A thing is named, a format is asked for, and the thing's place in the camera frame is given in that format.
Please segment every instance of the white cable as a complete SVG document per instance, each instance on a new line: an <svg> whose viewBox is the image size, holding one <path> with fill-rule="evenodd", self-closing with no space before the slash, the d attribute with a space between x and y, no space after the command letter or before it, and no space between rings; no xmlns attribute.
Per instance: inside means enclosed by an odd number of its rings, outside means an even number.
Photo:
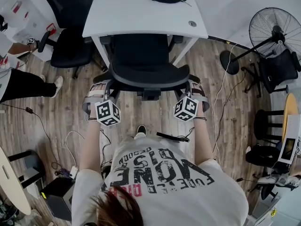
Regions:
<svg viewBox="0 0 301 226"><path fill-rule="evenodd" d="M236 45L234 45L234 46L231 48L231 51L230 51L230 54L229 54L229 62L228 62L228 65L227 65L227 68L226 68L224 77L223 77L223 79L222 79L222 86L223 86L223 84L224 84L225 77L226 77L226 73L227 73L227 70L228 70L228 67L229 67L229 64L230 64L230 61L231 61L231 53L232 53L232 50L233 50L233 48L234 48ZM217 141L216 141L216 127L215 127L215 112L214 112L214 106L215 106L215 103L216 103L216 101L217 101L218 95L219 95L219 93L220 93L221 90L222 90L222 86L221 86L219 92L217 92L215 101L214 101L214 103L213 103L214 140L215 140L215 145L216 145L217 152L218 152L218 161L219 161L219 164L221 164L221 160L220 160L220 150L218 149Z"/></svg>
<svg viewBox="0 0 301 226"><path fill-rule="evenodd" d="M70 154L71 154L71 156L72 156L72 158L73 158L73 160L74 160L74 166L76 167L76 161L75 161L75 158L74 158L72 152L70 151L70 149L69 149L69 147L68 147L68 143L67 143L68 136L69 136L69 134L70 134L71 132L77 133L77 134L78 134L81 138L83 138L83 139L84 139L84 137L83 137L80 133L78 133L77 131L72 130L72 131L69 131L69 133L67 134L66 139L65 139L66 148L67 148L68 151L70 152Z"/></svg>

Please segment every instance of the white desk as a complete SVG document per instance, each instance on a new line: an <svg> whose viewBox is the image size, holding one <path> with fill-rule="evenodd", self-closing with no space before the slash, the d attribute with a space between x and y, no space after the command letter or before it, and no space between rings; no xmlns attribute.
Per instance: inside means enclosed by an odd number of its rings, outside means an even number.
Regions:
<svg viewBox="0 0 301 226"><path fill-rule="evenodd" d="M161 33L189 37L176 65L198 38L208 38L195 0L165 4L152 0L94 0L87 17L83 37L91 36L104 62L110 62L99 37L125 33Z"/></svg>

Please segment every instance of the brown hair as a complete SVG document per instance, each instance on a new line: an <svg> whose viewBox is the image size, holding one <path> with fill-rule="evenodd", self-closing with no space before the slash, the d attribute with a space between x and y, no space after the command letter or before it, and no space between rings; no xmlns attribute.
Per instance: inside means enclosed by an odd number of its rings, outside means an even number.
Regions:
<svg viewBox="0 0 301 226"><path fill-rule="evenodd" d="M143 219L137 201L120 186L113 186L117 195L124 200L122 206L117 196L112 192L105 192L106 200L96 199L98 206L98 226L143 226Z"/></svg>

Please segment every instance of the white t-shirt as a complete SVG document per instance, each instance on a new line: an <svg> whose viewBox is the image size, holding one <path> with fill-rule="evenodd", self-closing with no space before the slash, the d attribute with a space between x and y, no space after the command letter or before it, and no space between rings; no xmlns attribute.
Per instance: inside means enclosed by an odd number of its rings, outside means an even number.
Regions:
<svg viewBox="0 0 301 226"><path fill-rule="evenodd" d="M13 42L10 41L4 33L0 32L0 100L8 86L12 68L20 66L20 60L8 54Z"/></svg>
<svg viewBox="0 0 301 226"><path fill-rule="evenodd" d="M215 160L196 166L168 140L139 138L122 146L105 181L95 171L80 171L73 226L96 223L91 198L108 190L116 194L110 186L121 186L136 199L145 226L242 226L248 213L244 191Z"/></svg>

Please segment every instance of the white cube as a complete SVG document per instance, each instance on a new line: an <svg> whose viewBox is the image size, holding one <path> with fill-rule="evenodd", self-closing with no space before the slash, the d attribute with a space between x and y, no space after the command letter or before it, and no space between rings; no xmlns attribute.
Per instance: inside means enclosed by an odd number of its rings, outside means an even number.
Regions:
<svg viewBox="0 0 301 226"><path fill-rule="evenodd" d="M198 101L185 96L174 106L174 117L181 121L189 121L197 116Z"/></svg>
<svg viewBox="0 0 301 226"><path fill-rule="evenodd" d="M97 121L105 126L120 123L120 110L110 100L95 103Z"/></svg>

